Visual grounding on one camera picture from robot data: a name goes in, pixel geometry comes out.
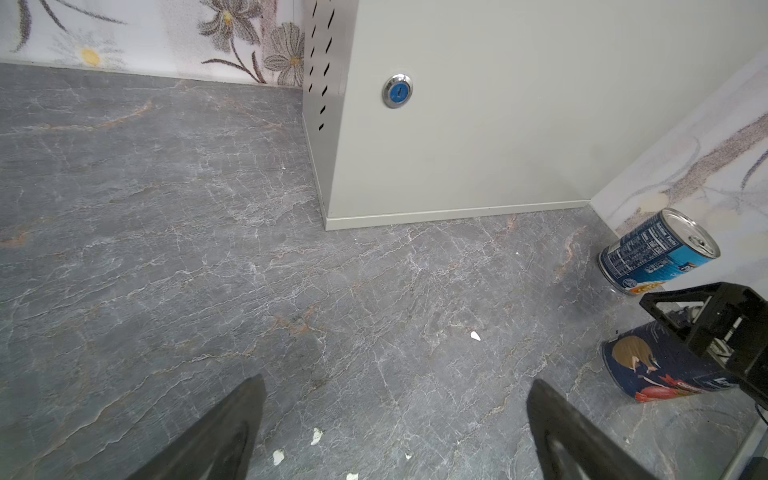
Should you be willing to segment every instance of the blue can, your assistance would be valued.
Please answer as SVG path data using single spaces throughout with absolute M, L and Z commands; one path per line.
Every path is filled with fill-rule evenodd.
M 736 377 L 721 364 L 723 360 L 695 356 L 659 322 L 646 323 L 603 343 L 603 360 L 619 387 L 643 403 L 737 386 Z
M 639 295 L 719 256 L 720 248 L 704 228 L 665 208 L 606 247 L 598 263 L 619 290 Z

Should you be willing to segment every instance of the printed flower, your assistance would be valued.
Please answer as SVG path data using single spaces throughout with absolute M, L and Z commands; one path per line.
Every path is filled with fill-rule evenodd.
M 197 27 L 200 34 L 214 38 L 214 48 L 229 53 L 232 34 L 249 44 L 258 45 L 259 36 L 250 19 L 261 15 L 261 6 L 257 0 L 202 0 L 216 11 L 210 22 L 200 22 Z
M 280 72 L 278 85 L 302 86 L 304 80 L 304 34 L 292 22 L 283 23 L 270 32 L 277 52 L 264 58 L 264 65 Z
M 59 55 L 56 63 L 111 70 L 125 68 L 123 51 L 112 40 L 94 37 L 93 32 L 60 34 L 51 50 Z

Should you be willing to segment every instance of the white debris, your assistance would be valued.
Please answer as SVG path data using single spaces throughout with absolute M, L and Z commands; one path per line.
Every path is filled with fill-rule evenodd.
M 279 465 L 284 458 L 286 458 L 286 453 L 283 450 L 275 450 L 272 454 L 272 463 Z
M 312 443 L 310 445 L 317 445 L 320 443 L 320 439 L 323 437 L 323 430 L 318 429 L 315 427 L 314 431 L 312 432 Z

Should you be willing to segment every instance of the yellow flower center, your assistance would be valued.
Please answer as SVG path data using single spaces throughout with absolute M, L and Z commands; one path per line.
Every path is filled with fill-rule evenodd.
M 83 61 L 91 67 L 97 67 L 101 63 L 98 53 L 90 48 L 83 48 L 80 50 L 80 56 L 83 58 Z

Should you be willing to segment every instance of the black cable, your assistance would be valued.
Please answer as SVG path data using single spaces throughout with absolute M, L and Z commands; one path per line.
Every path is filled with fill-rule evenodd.
M 755 410 L 757 411 L 757 415 L 760 415 L 760 418 L 763 420 L 763 422 L 768 425 L 768 420 L 763 416 L 763 413 L 760 411 L 760 406 L 757 405 L 757 402 L 755 402 Z

